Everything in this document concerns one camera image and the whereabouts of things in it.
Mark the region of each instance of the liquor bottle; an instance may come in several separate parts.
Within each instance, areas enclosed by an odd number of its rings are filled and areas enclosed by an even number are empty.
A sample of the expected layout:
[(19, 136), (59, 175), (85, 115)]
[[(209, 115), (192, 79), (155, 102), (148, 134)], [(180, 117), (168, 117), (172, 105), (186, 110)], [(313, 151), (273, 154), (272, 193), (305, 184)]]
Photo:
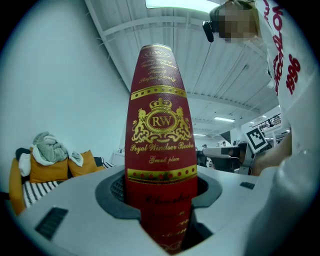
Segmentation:
[(181, 251), (197, 196), (190, 110), (170, 47), (142, 47), (134, 71), (125, 134), (125, 200), (144, 230), (169, 254)]

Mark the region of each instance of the white ceiling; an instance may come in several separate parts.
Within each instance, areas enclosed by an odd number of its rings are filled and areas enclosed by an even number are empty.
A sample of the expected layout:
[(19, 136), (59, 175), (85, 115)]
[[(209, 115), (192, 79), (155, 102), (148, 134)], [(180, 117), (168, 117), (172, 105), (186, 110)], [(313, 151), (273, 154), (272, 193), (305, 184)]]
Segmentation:
[[(85, 2), (128, 90), (143, 46), (159, 43), (172, 48), (195, 133), (224, 133), (279, 104), (274, 90), (267, 87), (267, 49), (261, 40), (230, 44), (216, 36), (209, 43), (202, 29), (209, 19), (205, 12), (147, 9), (145, 0)], [(235, 122), (214, 120), (216, 116)]]

